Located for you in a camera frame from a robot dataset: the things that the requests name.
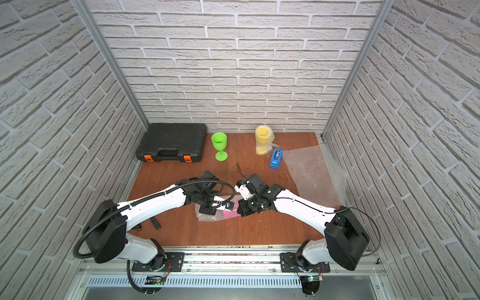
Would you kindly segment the pink plastic wine glass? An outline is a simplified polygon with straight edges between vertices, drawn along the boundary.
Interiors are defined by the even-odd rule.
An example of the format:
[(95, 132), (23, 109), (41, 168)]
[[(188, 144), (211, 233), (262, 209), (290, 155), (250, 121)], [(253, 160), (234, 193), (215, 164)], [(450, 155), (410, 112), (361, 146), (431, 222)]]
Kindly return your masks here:
[(239, 208), (239, 204), (237, 201), (230, 201), (225, 206), (225, 209), (222, 211), (222, 217), (224, 220), (230, 220), (233, 218), (240, 217), (239, 213), (237, 212)]

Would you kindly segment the green plastic wine glass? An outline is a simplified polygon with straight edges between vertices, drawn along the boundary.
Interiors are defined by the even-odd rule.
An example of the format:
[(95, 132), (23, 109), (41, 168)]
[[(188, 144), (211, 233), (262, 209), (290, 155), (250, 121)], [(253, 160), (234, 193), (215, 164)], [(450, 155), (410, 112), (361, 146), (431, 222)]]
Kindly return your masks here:
[(214, 133), (211, 137), (211, 141), (214, 149), (217, 151), (215, 158), (218, 161), (226, 161), (228, 158), (228, 154), (225, 151), (228, 143), (227, 135), (223, 132)]

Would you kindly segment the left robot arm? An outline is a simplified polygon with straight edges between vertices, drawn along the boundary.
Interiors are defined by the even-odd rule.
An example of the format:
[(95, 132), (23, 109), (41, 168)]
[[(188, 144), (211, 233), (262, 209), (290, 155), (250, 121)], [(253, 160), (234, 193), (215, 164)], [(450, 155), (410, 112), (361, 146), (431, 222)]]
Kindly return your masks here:
[(98, 264), (113, 259), (137, 261), (156, 271), (165, 264), (165, 251), (154, 239), (143, 239), (128, 232), (163, 212), (197, 203), (215, 212), (225, 205), (214, 187), (217, 179), (186, 180), (132, 201), (102, 202), (88, 221), (73, 249), (75, 258), (93, 258)]

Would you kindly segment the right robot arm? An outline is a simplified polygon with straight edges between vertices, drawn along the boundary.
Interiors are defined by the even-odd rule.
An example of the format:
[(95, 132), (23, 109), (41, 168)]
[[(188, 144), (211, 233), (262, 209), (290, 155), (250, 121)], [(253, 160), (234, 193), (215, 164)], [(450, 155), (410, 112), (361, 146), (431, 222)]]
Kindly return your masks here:
[(237, 209), (242, 217), (273, 210), (306, 223), (324, 236), (305, 241), (295, 253), (294, 264), (304, 270), (334, 261), (354, 271), (370, 243), (369, 235), (347, 207), (321, 206), (277, 184), (260, 189), (238, 184), (235, 190), (242, 196)]

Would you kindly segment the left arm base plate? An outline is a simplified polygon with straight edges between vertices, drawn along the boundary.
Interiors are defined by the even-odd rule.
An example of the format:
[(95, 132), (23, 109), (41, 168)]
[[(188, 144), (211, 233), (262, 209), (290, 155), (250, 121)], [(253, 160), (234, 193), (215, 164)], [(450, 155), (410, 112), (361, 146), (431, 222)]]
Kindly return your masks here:
[(134, 272), (180, 272), (185, 259), (184, 252), (161, 252), (152, 262), (142, 264), (135, 261), (132, 267)]

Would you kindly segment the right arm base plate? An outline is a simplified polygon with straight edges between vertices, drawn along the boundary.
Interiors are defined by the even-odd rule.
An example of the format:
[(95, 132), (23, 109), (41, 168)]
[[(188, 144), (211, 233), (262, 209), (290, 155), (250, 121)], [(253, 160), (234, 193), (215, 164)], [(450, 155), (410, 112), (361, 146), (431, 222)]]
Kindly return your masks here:
[(330, 265), (327, 262), (319, 262), (318, 264), (311, 264), (305, 259), (297, 257), (294, 252), (282, 252), (279, 254), (280, 266), (282, 273), (329, 273), (331, 271)]

